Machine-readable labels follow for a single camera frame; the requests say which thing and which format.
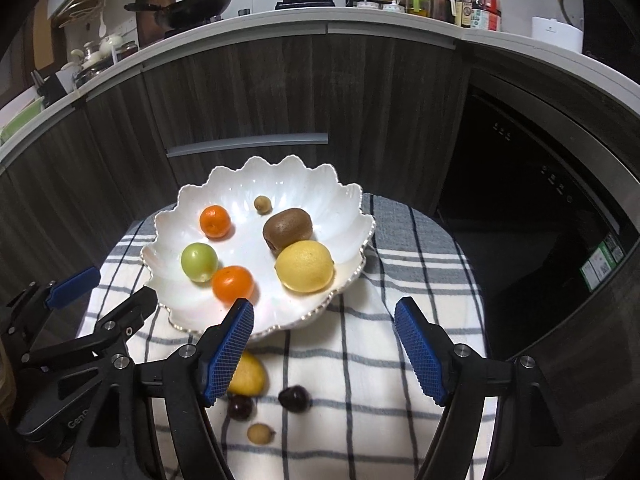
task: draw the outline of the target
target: black frying pan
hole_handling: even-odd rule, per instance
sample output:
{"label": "black frying pan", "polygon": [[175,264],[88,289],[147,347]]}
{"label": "black frying pan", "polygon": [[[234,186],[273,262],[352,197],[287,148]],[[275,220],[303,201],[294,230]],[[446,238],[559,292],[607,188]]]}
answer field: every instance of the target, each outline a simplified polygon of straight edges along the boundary
{"label": "black frying pan", "polygon": [[127,4],[124,8],[130,12],[154,11],[154,19],[160,27],[183,28],[219,16],[229,3],[231,0],[182,0],[165,7],[156,4]]}

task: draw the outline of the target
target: scalloped bowl rim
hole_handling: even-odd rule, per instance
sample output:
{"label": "scalloped bowl rim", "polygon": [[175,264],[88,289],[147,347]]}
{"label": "scalloped bowl rim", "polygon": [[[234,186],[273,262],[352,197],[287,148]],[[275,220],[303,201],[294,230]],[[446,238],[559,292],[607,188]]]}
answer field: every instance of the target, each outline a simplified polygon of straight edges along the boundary
{"label": "scalloped bowl rim", "polygon": [[[287,160],[289,158],[297,159],[302,164],[302,166],[306,170],[309,170],[309,171],[316,170],[317,168],[320,168],[321,166],[327,166],[327,167],[331,168],[332,173],[333,173],[334,178],[335,178],[335,182],[336,182],[336,184],[338,184],[338,186],[341,186],[341,187],[347,187],[347,186],[356,187],[358,189],[358,196],[359,196],[358,203],[360,204],[358,206],[358,211],[359,211],[360,215],[370,216],[371,217],[371,228],[369,230],[369,233],[367,233],[364,241],[361,243],[360,248],[358,249],[358,252],[360,254],[360,263],[358,264],[358,267],[353,271],[351,276],[346,280],[346,282],[344,282],[341,286],[339,286],[337,288],[332,288],[332,290],[328,291],[327,295],[324,298],[324,300],[322,301],[322,303],[319,304],[318,306],[316,306],[315,308],[313,308],[312,310],[310,310],[309,312],[307,312],[304,316],[301,316],[301,317],[299,317],[299,318],[297,318],[297,319],[295,319],[295,320],[293,320],[291,322],[285,323],[285,324],[274,324],[274,325],[271,325],[271,326],[269,326],[268,328],[266,328],[264,330],[261,330],[260,332],[252,333],[251,336],[249,337],[249,342],[258,341],[259,339],[263,339],[263,338],[267,337],[268,335],[270,335],[271,333],[274,333],[274,332],[279,332],[279,331],[282,331],[282,330],[295,329],[295,328],[299,327],[301,324],[306,324],[306,323],[310,322],[313,318],[315,318],[315,317],[319,316],[320,314],[322,314],[326,310],[326,308],[328,307],[328,305],[331,303],[332,299],[336,295],[341,294],[343,291],[345,291],[347,289],[348,286],[351,285],[351,283],[353,283],[355,280],[357,280],[360,277],[360,274],[362,273],[362,270],[364,269],[364,266],[365,266],[365,264],[367,262],[367,257],[364,254],[364,250],[365,250],[367,244],[369,243],[369,241],[371,240],[371,238],[373,237],[374,232],[376,231],[376,219],[374,218],[373,215],[370,215],[368,213],[364,213],[362,211],[362,186],[360,184],[356,184],[356,183],[342,184],[340,182],[340,180],[338,179],[338,173],[337,173],[337,171],[335,171],[335,168],[334,168],[334,166],[332,164],[329,164],[329,163],[326,162],[324,164],[319,164],[318,166],[316,166],[316,168],[309,168],[304,163],[304,161],[302,159],[300,159],[297,155],[293,155],[293,154],[287,155],[286,157],[284,157],[277,164],[271,164],[268,160],[264,159],[263,157],[258,156],[258,155],[254,155],[254,156],[251,156],[250,158],[247,159],[247,161],[242,165],[242,168],[238,168],[237,170],[231,170],[227,166],[216,166],[215,168],[213,168],[210,171],[209,176],[207,177],[207,180],[203,184],[200,184],[199,186],[197,184],[185,184],[184,186],[182,186],[178,190],[178,199],[177,199],[177,201],[175,203],[175,206],[172,209],[167,209],[167,210],[162,210],[162,211],[156,212],[156,214],[154,216],[154,229],[156,231],[156,236],[154,237],[154,239],[152,241],[146,243],[140,249],[140,259],[142,260],[142,263],[149,270],[149,273],[150,273],[150,277],[145,282],[145,286],[148,286],[148,284],[154,278],[153,270],[151,269],[151,266],[149,266],[149,264],[146,262],[145,256],[144,256],[144,252],[145,252],[145,248],[147,248],[149,245],[151,245],[152,243],[155,243],[155,241],[158,240],[158,227],[156,226],[156,219],[158,218],[158,215],[161,212],[174,211],[174,210],[176,210],[178,208],[178,206],[180,205],[180,194],[181,194],[181,192],[182,192],[182,190],[184,188],[186,188],[186,187],[199,187],[199,188],[205,187],[210,182],[214,172],[218,168],[226,168],[227,170],[230,170],[233,173],[238,173],[238,172],[244,170],[246,165],[250,161],[252,161],[254,159],[261,159],[266,164],[268,164],[269,166],[278,166],[278,165],[282,164],[285,160]],[[171,308],[166,306],[165,304],[160,303],[160,301],[158,301],[158,305],[160,307],[164,308],[167,311],[167,313],[168,313],[168,322],[176,330],[179,330],[180,332],[189,333],[189,334],[202,335],[203,331],[201,331],[201,330],[195,330],[195,329],[183,327],[183,326],[180,326],[180,325],[174,323],[172,321],[172,319],[171,319],[171,314],[172,314]]]}

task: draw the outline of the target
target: round table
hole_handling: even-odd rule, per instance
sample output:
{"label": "round table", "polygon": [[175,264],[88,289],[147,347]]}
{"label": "round table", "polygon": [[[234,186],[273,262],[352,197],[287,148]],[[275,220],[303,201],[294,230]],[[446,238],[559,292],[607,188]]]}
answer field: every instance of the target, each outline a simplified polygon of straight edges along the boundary
{"label": "round table", "polygon": [[[237,480],[414,478],[442,409],[423,395],[394,331],[391,313],[403,296],[412,296],[454,342],[484,354],[481,298],[451,236],[427,216],[386,198],[364,194],[362,209],[375,216],[377,228],[361,277],[311,325],[251,346],[269,377],[252,419],[229,419],[224,399],[208,409]],[[91,333],[97,319],[149,279],[140,249],[155,238],[154,217],[132,225],[107,257],[79,335]],[[164,359],[193,341],[158,307],[128,347],[140,363]],[[313,397],[311,409],[299,415],[283,410],[277,398],[294,384]],[[180,478],[162,399],[154,400],[154,416],[167,478]],[[482,478],[494,419],[495,399],[487,399],[470,480]],[[246,430],[254,422],[275,430],[273,442],[248,441]]]}

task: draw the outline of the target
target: yellow lemon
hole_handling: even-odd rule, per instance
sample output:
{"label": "yellow lemon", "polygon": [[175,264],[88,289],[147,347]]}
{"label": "yellow lemon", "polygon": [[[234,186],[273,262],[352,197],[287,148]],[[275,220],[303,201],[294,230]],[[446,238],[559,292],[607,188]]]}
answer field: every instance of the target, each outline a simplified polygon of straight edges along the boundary
{"label": "yellow lemon", "polygon": [[255,397],[262,393],[266,381],[267,372],[262,363],[245,350],[240,356],[238,368],[227,391],[232,394]]}
{"label": "yellow lemon", "polygon": [[334,278],[329,249],[314,240],[301,240],[284,248],[275,268],[282,284],[295,292],[316,292]]}

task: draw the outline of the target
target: screw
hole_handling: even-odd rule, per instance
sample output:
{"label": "screw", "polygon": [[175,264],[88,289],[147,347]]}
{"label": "screw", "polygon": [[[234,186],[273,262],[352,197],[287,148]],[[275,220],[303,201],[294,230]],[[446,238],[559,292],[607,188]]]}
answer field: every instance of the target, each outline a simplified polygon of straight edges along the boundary
{"label": "screw", "polygon": [[529,357],[528,355],[523,355],[520,358],[520,364],[525,368],[533,368],[536,365],[536,361],[533,357]]}
{"label": "screw", "polygon": [[458,343],[453,347],[453,351],[456,353],[458,357],[468,357],[471,354],[471,348],[469,348],[464,343]]}
{"label": "screw", "polygon": [[116,360],[113,362],[113,366],[115,366],[117,370],[122,370],[123,368],[129,366],[130,361],[131,359],[129,359],[126,355],[122,355],[116,358]]}
{"label": "screw", "polygon": [[180,347],[180,349],[178,350],[178,355],[180,357],[191,357],[193,354],[196,353],[196,346],[195,345],[182,345]]}

